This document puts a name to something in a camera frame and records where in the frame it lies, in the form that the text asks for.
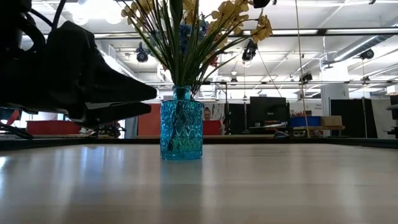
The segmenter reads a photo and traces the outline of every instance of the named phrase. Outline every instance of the security camera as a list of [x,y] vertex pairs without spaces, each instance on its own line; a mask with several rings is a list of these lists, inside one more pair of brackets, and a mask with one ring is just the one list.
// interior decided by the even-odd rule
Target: security camera
[[261,7],[266,7],[270,0],[253,0],[254,8],[258,9]]
[[142,42],[139,43],[139,46],[136,49],[136,53],[137,53],[137,61],[138,62],[144,63],[144,62],[148,61],[148,54],[150,52],[143,48]]
[[244,48],[242,60],[244,62],[251,61],[256,56],[257,44],[253,40],[249,40],[247,46]]
[[359,58],[362,60],[372,59],[373,57],[374,57],[374,51],[372,49],[369,49],[359,55]]

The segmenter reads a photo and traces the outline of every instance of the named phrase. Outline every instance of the yellow flower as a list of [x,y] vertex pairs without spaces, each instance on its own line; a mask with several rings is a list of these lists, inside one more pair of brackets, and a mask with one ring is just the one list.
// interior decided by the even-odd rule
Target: yellow flower
[[239,21],[246,21],[246,20],[248,20],[249,19],[249,15],[242,15],[242,16],[239,16],[238,17],[238,20]]
[[242,26],[243,26],[243,24],[242,23],[239,23],[236,27],[235,27],[235,29],[234,29],[234,34],[236,35],[236,34],[240,34],[241,32],[242,32]]
[[218,11],[211,12],[213,19],[223,18],[227,19],[235,12],[235,5],[231,1],[225,1],[220,4]]
[[249,10],[248,0],[235,0],[236,11],[247,12]]
[[257,21],[258,21],[257,26],[260,26],[260,27],[263,27],[267,23],[269,23],[267,16],[260,16]]
[[133,11],[130,7],[126,6],[122,10],[121,15],[122,15],[122,17],[134,17],[134,13],[135,13],[135,11]]
[[193,21],[193,11],[189,10],[187,16],[184,18],[186,25],[191,25]]
[[140,13],[149,14],[153,10],[153,0],[138,0],[137,3],[132,3],[131,8],[137,7]]
[[222,34],[217,34],[216,38],[214,39],[215,42],[219,41],[221,38],[224,38],[220,44],[218,44],[218,48],[223,48],[228,41],[227,37],[223,37]]
[[183,0],[183,10],[195,10],[195,0]]
[[257,43],[272,35],[272,29],[268,29],[267,26],[258,27],[257,29],[251,31],[251,35],[253,37],[254,43]]

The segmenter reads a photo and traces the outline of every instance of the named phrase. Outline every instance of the vase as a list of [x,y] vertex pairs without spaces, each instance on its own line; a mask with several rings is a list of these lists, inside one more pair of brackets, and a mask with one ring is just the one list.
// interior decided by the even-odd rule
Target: vase
[[190,86],[174,86],[174,100],[160,109],[160,156],[163,159],[199,159],[203,146],[203,106],[190,98]]

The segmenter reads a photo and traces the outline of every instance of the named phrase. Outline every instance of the black monitor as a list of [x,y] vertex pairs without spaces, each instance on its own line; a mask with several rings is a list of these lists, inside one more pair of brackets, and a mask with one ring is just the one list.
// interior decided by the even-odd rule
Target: black monitor
[[255,123],[265,121],[285,122],[289,119],[289,109],[286,105],[286,98],[283,97],[250,97],[250,115]]

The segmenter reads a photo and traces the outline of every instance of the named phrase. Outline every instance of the ceiling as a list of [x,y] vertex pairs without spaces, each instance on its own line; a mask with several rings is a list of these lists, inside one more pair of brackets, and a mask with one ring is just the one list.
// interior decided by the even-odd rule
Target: ceiling
[[[90,13],[85,14],[90,17],[82,27],[93,33],[108,32],[134,32],[132,26],[127,25],[125,19],[118,18],[120,8],[107,6],[111,0],[95,0],[97,5],[90,8]],[[222,0],[201,0],[201,10],[209,14],[212,9],[216,9]],[[368,0],[345,0],[345,1],[311,1],[298,0],[298,16],[300,29],[319,29],[319,28],[355,28],[355,27],[385,27],[392,21],[398,23],[398,1],[377,0],[375,4],[369,5]],[[59,1],[33,0],[33,8],[44,14],[50,20],[53,19],[55,9]],[[85,12],[79,12],[80,5],[75,2],[68,2],[62,12],[60,23],[66,20],[74,21],[73,18],[81,17]],[[271,3],[265,8],[264,12],[269,16],[274,29],[296,29],[296,10],[295,1],[279,0],[277,4]],[[248,14],[250,18],[256,18],[260,13],[259,9],[250,8]],[[43,33],[48,33],[50,27],[35,17],[37,26]],[[247,22],[244,29],[252,29],[256,26],[255,22]],[[312,72],[314,80],[319,79],[319,61],[323,59],[324,52],[333,55],[361,36],[333,36],[333,37],[270,37],[258,44],[260,55],[254,57],[251,66],[243,67],[240,53],[246,43],[239,44],[230,49],[230,53],[222,55],[219,62],[237,56],[235,60],[227,63],[218,70],[215,80],[229,81],[232,71],[236,71],[239,82],[275,82],[299,80],[300,58],[302,65],[308,64],[306,71]],[[140,40],[99,40],[102,49],[107,52],[107,46],[112,46],[116,50],[116,58],[120,63],[135,73],[136,78],[143,82],[167,82],[157,74],[158,63],[156,59],[150,58],[146,63],[139,63],[135,57],[135,49]],[[398,63],[398,37],[390,38],[372,48],[375,56],[372,60],[365,60],[364,68],[360,59],[348,59],[349,78],[360,80],[363,74],[377,74],[374,79],[391,80],[398,76],[398,69],[388,70]],[[385,85],[374,86],[385,88]],[[257,85],[233,86],[232,88],[267,88]]]

